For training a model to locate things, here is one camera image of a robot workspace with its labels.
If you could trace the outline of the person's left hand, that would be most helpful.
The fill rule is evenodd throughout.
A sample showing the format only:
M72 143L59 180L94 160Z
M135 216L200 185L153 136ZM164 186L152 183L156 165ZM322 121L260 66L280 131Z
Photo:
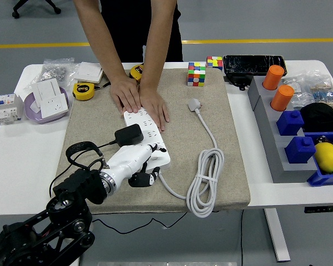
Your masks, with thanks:
M159 95L156 89L139 89L140 103L147 111L152 120L156 123L160 132L165 130L165 125L170 121L169 112L164 99Z

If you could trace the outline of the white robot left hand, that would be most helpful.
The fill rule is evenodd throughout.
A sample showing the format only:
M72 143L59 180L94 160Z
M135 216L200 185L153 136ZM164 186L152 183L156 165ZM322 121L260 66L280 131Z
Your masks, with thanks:
M161 169L170 166L170 156L160 144L123 146L100 172L107 194L114 194L126 179L132 187L148 187Z

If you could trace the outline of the person's right hand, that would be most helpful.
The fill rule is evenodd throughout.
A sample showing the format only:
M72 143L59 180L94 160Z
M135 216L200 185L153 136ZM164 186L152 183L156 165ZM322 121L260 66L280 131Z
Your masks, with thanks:
M119 112L136 113L141 108L137 82L126 75L110 79L110 94Z

